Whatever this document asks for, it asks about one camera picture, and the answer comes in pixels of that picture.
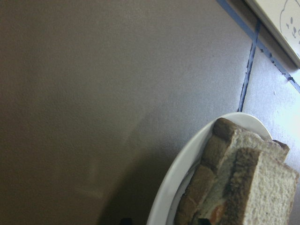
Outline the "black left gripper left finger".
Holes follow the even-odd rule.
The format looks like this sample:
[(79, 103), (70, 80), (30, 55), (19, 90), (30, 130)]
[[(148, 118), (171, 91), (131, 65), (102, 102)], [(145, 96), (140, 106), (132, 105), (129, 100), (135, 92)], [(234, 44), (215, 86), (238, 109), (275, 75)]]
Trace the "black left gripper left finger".
[(132, 224), (133, 224), (132, 218), (122, 218), (120, 220), (120, 225), (132, 225)]

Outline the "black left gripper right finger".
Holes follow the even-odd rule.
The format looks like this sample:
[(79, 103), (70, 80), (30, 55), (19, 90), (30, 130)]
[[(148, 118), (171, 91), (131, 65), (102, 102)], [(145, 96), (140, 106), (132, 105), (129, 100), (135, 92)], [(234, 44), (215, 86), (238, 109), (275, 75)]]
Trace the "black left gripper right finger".
[(199, 218), (198, 225), (210, 225), (210, 221), (207, 218)]

